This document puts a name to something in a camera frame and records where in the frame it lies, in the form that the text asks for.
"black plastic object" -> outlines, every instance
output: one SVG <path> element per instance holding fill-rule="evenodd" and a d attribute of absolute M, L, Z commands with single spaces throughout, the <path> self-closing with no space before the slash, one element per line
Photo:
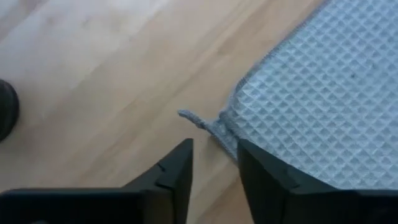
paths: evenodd
<path fill-rule="evenodd" d="M 17 93 L 8 82 L 0 80 L 0 141 L 10 134 L 17 122 L 18 115 Z"/>
<path fill-rule="evenodd" d="M 186 139 L 147 172 L 115 189 L 20 189 L 0 195 L 0 223 L 186 222 L 193 140 Z"/>
<path fill-rule="evenodd" d="M 238 161 L 254 223 L 398 223 L 398 191 L 338 190 L 247 140 Z"/>

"waffle texture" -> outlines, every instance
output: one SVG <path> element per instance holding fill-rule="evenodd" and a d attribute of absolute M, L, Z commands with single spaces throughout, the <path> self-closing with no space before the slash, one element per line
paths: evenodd
<path fill-rule="evenodd" d="M 208 130 L 339 189 L 398 189 L 398 0 L 331 0 L 237 84 Z"/>

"dark round object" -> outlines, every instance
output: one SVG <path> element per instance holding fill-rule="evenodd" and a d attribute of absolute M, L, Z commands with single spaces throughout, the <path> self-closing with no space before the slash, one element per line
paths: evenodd
<path fill-rule="evenodd" d="M 8 82 L 0 80 L 0 141 L 10 134 L 17 122 L 18 115 L 17 93 Z"/>

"black object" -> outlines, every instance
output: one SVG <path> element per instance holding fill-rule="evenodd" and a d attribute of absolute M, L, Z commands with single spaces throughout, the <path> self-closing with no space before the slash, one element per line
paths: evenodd
<path fill-rule="evenodd" d="M 0 141 L 10 134 L 17 122 L 18 115 L 17 93 L 8 82 L 0 80 Z"/>
<path fill-rule="evenodd" d="M 192 184 L 193 140 L 115 189 L 20 189 L 0 195 L 0 223 L 186 222 Z"/>
<path fill-rule="evenodd" d="M 247 140 L 238 160 L 255 223 L 398 223 L 396 190 L 338 190 Z"/>

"wooden floor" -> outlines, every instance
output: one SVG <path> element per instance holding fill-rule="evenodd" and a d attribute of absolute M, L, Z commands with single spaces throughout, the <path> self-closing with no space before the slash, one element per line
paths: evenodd
<path fill-rule="evenodd" d="M 0 1 L 0 78 L 21 101 L 0 190 L 122 186 L 195 138 L 188 223 L 250 223 L 237 168 L 176 110 L 214 118 L 320 2 Z"/>

